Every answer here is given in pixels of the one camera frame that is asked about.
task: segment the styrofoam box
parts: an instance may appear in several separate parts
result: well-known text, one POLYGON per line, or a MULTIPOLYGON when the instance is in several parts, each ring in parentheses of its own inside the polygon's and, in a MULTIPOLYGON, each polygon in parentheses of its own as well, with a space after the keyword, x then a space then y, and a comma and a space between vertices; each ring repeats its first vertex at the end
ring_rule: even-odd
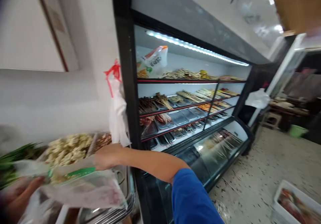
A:
POLYGON ((281 194, 282 189, 287 189, 299 198, 307 207, 314 210, 321 215, 321 205, 313 200, 311 197, 303 193, 301 190, 296 188, 291 183, 286 180, 282 180, 275 196, 274 196, 274 210, 271 215, 271 220, 277 224, 300 224, 300 222, 294 218, 287 210, 285 210, 279 203, 278 199, 281 194))

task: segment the speckled floor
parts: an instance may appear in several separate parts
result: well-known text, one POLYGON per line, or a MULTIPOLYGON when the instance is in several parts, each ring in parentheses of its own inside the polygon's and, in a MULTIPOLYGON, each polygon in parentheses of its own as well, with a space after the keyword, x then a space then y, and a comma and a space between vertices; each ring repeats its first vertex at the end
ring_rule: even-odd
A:
POLYGON ((320 170, 321 145, 262 128, 250 154, 241 156, 209 195, 228 224, 270 224, 283 179, 321 203, 320 170))

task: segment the wooden cabinet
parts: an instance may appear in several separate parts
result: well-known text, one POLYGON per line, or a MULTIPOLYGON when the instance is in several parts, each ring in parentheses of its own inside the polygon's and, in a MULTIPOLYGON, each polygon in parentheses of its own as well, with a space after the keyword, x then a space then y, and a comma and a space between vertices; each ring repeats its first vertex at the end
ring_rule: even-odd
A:
POLYGON ((2 0, 0 69, 68 72, 78 61, 59 0, 2 0))

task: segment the white plastic bag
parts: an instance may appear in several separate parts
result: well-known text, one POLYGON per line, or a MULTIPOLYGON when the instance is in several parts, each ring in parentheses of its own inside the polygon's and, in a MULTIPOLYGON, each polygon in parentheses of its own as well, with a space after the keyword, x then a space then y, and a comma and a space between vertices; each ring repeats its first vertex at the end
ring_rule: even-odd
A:
POLYGON ((119 71, 120 65, 118 64, 118 60, 115 60, 110 70, 105 72, 112 97, 109 109, 109 128, 112 143, 121 143, 123 147, 126 147, 130 144, 130 140, 127 136, 126 101, 122 95, 123 83, 120 79, 119 71))
POLYGON ((258 109, 264 109, 270 102, 270 97, 261 88, 258 91, 254 91, 248 95, 245 105, 253 106, 258 109))
MULTIPOLYGON (((28 164, 32 168, 37 165, 42 166, 44 163, 33 161, 28 164)), ((24 170, 28 175, 35 176, 31 174, 32 168, 25 167, 24 170)), ((51 200, 72 208, 128 207, 115 173, 111 170, 95 171, 94 156, 70 165, 57 166, 50 170, 50 174, 52 182, 39 190, 51 200)))
POLYGON ((55 201, 72 208, 125 208, 128 205, 115 174, 111 170, 95 171, 61 185, 40 187, 55 201))
POLYGON ((167 66, 168 46, 159 46, 137 61, 137 73, 145 78, 159 78, 167 66))
POLYGON ((28 206, 18 224, 55 223, 62 204, 48 198, 38 188, 30 197, 28 206))

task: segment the glass panel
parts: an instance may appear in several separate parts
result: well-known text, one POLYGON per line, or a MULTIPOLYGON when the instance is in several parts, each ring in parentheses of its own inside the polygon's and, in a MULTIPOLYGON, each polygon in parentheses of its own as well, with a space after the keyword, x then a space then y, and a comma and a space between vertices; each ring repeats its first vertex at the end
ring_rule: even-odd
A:
POLYGON ((191 167, 198 179, 203 184, 208 181, 210 175, 203 160, 200 158, 200 154, 197 152, 194 146, 187 148, 183 153, 179 153, 177 157, 184 160, 191 167))
POLYGON ((213 176, 235 155, 247 138, 244 129, 233 121, 200 140, 194 147, 201 155, 210 175, 213 176))

